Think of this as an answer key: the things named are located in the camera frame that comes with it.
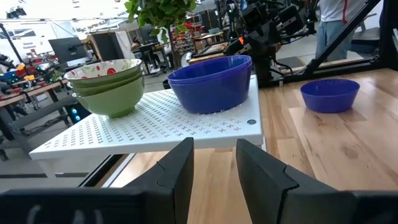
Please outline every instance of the gray pants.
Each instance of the gray pants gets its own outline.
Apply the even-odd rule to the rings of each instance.
[[[337,34],[345,26],[343,21],[321,22],[317,32],[317,52],[315,56],[321,54],[323,49],[337,36]],[[353,39],[354,31],[350,33],[345,40],[328,56],[327,61],[335,61],[347,59],[347,51],[351,48],[351,40]]]

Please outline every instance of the stacked bowls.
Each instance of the stacked bowls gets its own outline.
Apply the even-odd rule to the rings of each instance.
[[[248,97],[250,56],[221,57],[196,63],[169,75],[169,85],[191,113],[228,110]]]
[[[139,59],[119,59],[84,65],[65,74],[68,86],[88,111],[111,118],[134,110],[144,94]]]

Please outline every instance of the green bowl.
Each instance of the green bowl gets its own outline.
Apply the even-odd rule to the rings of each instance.
[[[105,91],[112,90],[114,88],[117,88],[119,86],[123,86],[127,83],[133,82],[139,78],[143,77],[142,73],[138,73],[136,76],[127,78],[125,80],[121,80],[118,82],[113,82],[101,86],[93,86],[93,87],[75,87],[74,84],[68,82],[67,86],[70,87],[75,93],[77,93],[80,96],[90,96],[98,93],[102,93]]]
[[[140,59],[118,59],[84,65],[65,74],[74,87],[94,87],[132,78],[141,71]]]
[[[144,78],[112,90],[90,96],[72,94],[81,105],[94,114],[108,115],[110,118],[125,116],[134,111],[135,105],[144,94]]]

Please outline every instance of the white shirt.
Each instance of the white shirt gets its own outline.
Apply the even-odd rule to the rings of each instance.
[[[365,0],[320,0],[321,21],[350,21],[365,5]]]

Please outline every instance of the white perforated platform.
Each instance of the white perforated platform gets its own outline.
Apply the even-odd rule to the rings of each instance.
[[[248,99],[214,114],[191,114],[172,90],[146,93],[132,114],[110,119],[92,114],[30,152],[32,159],[168,151],[186,137],[195,148],[231,147],[237,138],[263,143],[257,78]]]

